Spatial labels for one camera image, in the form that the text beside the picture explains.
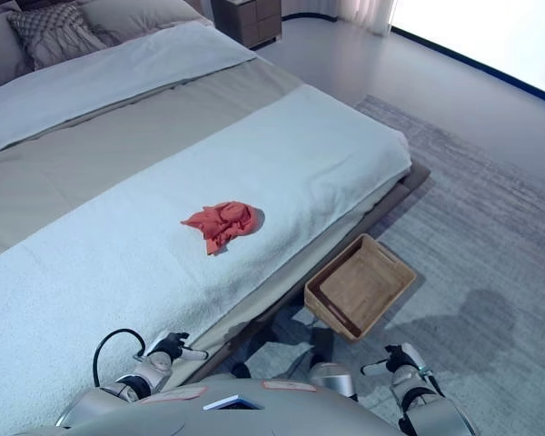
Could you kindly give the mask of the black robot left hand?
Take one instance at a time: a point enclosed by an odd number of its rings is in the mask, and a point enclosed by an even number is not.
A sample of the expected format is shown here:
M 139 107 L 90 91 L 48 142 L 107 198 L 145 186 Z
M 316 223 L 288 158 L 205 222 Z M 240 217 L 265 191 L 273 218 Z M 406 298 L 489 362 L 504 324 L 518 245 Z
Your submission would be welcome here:
M 147 347 L 144 356 L 164 352 L 170 357 L 171 362 L 177 359 L 192 362 L 207 361 L 209 358 L 207 351 L 195 350 L 185 344 L 189 336 L 187 332 L 163 332 Z

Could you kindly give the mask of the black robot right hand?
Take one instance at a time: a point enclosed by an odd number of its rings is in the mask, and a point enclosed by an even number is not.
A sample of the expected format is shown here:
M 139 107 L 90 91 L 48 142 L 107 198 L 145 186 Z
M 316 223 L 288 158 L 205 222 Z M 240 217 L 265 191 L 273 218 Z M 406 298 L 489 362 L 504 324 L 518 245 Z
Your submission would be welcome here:
M 360 368 L 364 376 L 379 375 L 386 372 L 395 373 L 402 366 L 411 366 L 419 371 L 426 368 L 426 363 L 418 351 L 409 343 L 387 345 L 388 357 L 384 360 L 364 365 Z

